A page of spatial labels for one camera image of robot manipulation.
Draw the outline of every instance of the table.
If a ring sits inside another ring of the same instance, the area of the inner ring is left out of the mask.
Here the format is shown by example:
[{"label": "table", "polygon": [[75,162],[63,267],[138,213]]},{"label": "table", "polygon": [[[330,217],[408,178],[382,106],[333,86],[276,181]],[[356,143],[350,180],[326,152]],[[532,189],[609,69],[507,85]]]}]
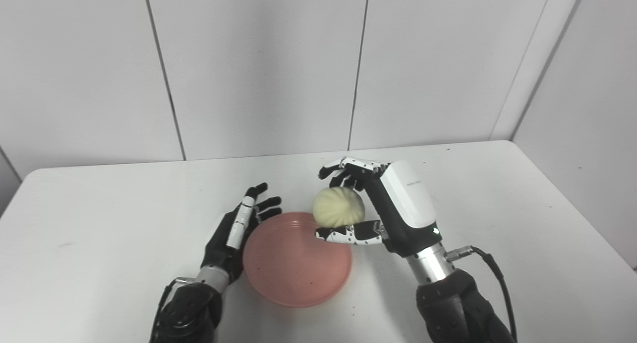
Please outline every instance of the table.
[{"label": "table", "polygon": [[[345,154],[414,165],[445,247],[473,244],[500,264],[520,342],[635,341],[637,275],[515,144],[488,141],[36,170],[0,220],[0,342],[147,341],[164,285],[198,272],[216,219],[248,186],[267,181],[284,211],[309,211],[326,185],[318,169]],[[315,307],[278,307],[239,279],[219,342],[428,342],[407,262],[382,245],[352,251],[348,283]],[[457,266],[507,323],[482,260]]]}]

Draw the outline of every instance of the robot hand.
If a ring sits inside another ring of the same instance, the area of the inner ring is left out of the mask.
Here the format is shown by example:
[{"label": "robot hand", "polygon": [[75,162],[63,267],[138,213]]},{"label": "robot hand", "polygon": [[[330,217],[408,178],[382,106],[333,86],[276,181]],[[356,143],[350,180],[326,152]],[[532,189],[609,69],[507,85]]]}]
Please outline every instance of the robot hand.
[{"label": "robot hand", "polygon": [[350,227],[319,228],[316,237],[338,243],[382,243],[389,252],[407,259],[419,283],[416,303],[435,343],[513,343],[491,304],[478,293],[473,277],[457,270],[452,261],[472,252],[494,270],[510,308],[502,274],[493,257],[473,246],[446,252],[437,228],[436,212],[424,183],[406,161],[392,163],[343,157],[320,169],[322,180],[334,174],[330,187],[365,190],[380,221],[364,221]]},{"label": "robot hand", "polygon": [[245,197],[233,210],[225,214],[214,235],[206,244],[201,268],[219,267],[229,275],[229,283],[234,282],[243,272],[243,247],[261,221],[280,214],[281,198],[268,198],[255,205],[257,196],[268,189],[265,182],[250,187]]},{"label": "robot hand", "polygon": [[[442,241],[431,198],[408,162],[385,163],[344,157],[321,168],[318,177],[325,179],[333,173],[329,186],[342,184],[358,191],[364,189],[380,221],[319,229],[317,237],[359,245],[382,241],[389,252],[400,257],[413,256]],[[450,264],[443,263],[442,268],[447,274],[452,270]]]},{"label": "robot hand", "polygon": [[[255,204],[268,189],[265,182],[250,187],[233,210],[225,214],[206,244],[195,279],[179,277],[166,287],[159,302],[151,343],[211,343],[221,321],[221,295],[243,272],[243,247],[261,221],[281,213],[278,196]],[[164,305],[175,284],[172,300]]]}]

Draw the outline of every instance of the white wall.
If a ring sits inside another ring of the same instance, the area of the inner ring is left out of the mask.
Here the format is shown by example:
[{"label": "white wall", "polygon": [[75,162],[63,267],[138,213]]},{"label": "white wall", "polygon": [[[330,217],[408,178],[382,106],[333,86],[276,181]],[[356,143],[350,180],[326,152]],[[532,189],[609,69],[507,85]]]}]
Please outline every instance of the white wall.
[{"label": "white wall", "polygon": [[[489,139],[528,47],[544,62],[573,3],[547,1],[369,0],[351,148]],[[534,37],[541,17],[557,25]],[[527,70],[532,86],[541,67]]]},{"label": "white wall", "polygon": [[582,0],[514,139],[631,266],[637,266],[635,3]]},{"label": "white wall", "polygon": [[0,0],[0,143],[22,177],[181,159],[145,0]]},{"label": "white wall", "polygon": [[365,0],[150,0],[188,159],[345,150]]},{"label": "white wall", "polygon": [[20,180],[11,170],[0,148],[0,216],[2,216],[15,191],[18,190],[18,186],[20,186]]}]

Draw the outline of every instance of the wall seam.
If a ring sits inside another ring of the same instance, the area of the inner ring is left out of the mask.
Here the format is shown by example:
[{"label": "wall seam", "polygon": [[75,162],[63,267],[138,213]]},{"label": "wall seam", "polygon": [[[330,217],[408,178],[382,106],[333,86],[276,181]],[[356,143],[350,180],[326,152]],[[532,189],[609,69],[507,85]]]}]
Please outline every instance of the wall seam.
[{"label": "wall seam", "polygon": [[186,152],[184,150],[184,142],[182,141],[182,132],[179,129],[179,121],[177,121],[177,112],[175,111],[175,103],[173,103],[173,94],[170,91],[170,85],[168,84],[168,74],[166,73],[166,66],[164,65],[164,56],[161,52],[161,46],[159,46],[159,37],[157,35],[157,27],[155,27],[155,18],[153,17],[153,10],[150,7],[150,0],[146,0],[146,8],[148,9],[148,18],[150,18],[150,27],[153,30],[153,38],[155,39],[155,47],[157,48],[157,55],[159,56],[159,64],[161,66],[162,75],[164,76],[164,85],[166,85],[166,93],[168,94],[168,101],[170,103],[170,110],[173,115],[173,123],[175,123],[175,131],[177,132],[177,140],[179,141],[179,148],[182,151],[182,159],[186,160]]},{"label": "wall seam", "polygon": [[571,25],[571,22],[573,21],[573,17],[575,16],[577,9],[580,7],[581,2],[582,0],[575,0],[573,8],[571,8],[571,12],[568,14],[568,17],[566,19],[566,23],[564,24],[564,27],[562,28],[562,31],[560,32],[559,37],[557,38],[557,41],[555,42],[555,45],[553,45],[553,49],[551,49],[551,53],[548,55],[548,58],[546,59],[546,62],[544,63],[542,72],[540,72],[539,77],[537,78],[537,82],[535,82],[535,85],[533,86],[531,95],[529,96],[528,100],[526,101],[526,104],[524,105],[523,112],[520,115],[518,122],[516,123],[516,127],[514,128],[514,131],[512,132],[511,137],[509,138],[510,141],[514,141],[514,138],[516,137],[516,134],[518,130],[520,129],[520,125],[522,124],[524,117],[526,116],[526,113],[529,111],[529,107],[531,106],[531,103],[534,100],[535,95],[537,94],[537,90],[539,89],[539,86],[542,83],[542,80],[544,80],[544,76],[546,75],[546,72],[548,71],[548,67],[553,61],[553,57],[555,57],[555,53],[557,53],[557,49],[562,43],[562,39],[564,39],[564,35],[566,34],[569,26]]},{"label": "wall seam", "polygon": [[347,137],[347,150],[350,150],[350,145],[352,143],[352,128],[354,125],[354,111],[356,110],[356,96],[358,94],[358,80],[360,75],[360,59],[362,58],[362,44],[365,39],[365,25],[367,24],[367,8],[369,5],[369,0],[365,0],[365,12],[362,17],[362,33],[360,34],[360,48],[359,48],[359,60],[358,65],[356,67],[356,82],[354,84],[354,98],[352,102],[352,116],[350,117],[350,132]]}]

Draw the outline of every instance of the cable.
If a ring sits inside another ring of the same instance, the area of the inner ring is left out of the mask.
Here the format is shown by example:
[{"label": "cable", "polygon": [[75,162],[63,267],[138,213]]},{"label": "cable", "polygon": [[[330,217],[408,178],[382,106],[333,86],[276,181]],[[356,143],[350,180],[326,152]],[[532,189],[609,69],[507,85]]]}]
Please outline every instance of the cable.
[{"label": "cable", "polygon": [[157,324],[159,323],[159,314],[161,314],[161,309],[164,308],[164,304],[166,303],[166,299],[170,294],[170,291],[173,290],[173,286],[177,283],[177,279],[174,279],[173,282],[170,282],[166,288],[164,288],[164,293],[162,293],[161,298],[159,298],[159,304],[157,305],[157,313],[155,313],[155,320],[153,321],[153,328],[150,330],[150,341],[149,343],[153,343],[155,341],[155,332],[157,332]]},{"label": "cable", "polygon": [[514,317],[514,309],[511,304],[511,296],[509,295],[509,290],[507,288],[507,284],[505,283],[505,276],[502,274],[502,271],[498,267],[498,264],[496,264],[496,260],[493,259],[493,255],[488,254],[475,246],[471,246],[471,250],[482,257],[485,263],[487,263],[487,266],[491,268],[493,274],[496,275],[496,279],[498,279],[498,282],[500,282],[502,295],[505,297],[505,305],[507,305],[507,314],[509,316],[511,336],[514,337],[514,341],[517,341],[516,318]]}]

